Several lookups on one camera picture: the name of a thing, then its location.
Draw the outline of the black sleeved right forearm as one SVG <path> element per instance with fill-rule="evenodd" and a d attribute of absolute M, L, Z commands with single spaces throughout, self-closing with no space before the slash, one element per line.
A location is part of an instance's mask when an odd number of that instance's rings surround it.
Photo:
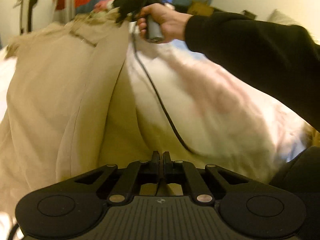
<path fill-rule="evenodd" d="M 191 17 L 185 42 L 319 129 L 319 45 L 305 28 L 215 12 Z"/>

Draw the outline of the person's right hand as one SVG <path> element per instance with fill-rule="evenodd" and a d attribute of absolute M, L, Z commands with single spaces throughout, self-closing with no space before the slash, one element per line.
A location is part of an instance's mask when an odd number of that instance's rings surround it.
<path fill-rule="evenodd" d="M 143 7 L 140 11 L 137 21 L 141 38 L 146 40 L 147 34 L 147 16 L 151 15 L 156 23 L 160 25 L 160 29 L 164 36 L 161 43 L 169 43 L 172 40 L 185 40 L 185 26 L 192 15 L 180 13 L 161 5 L 159 3 L 151 4 Z"/>

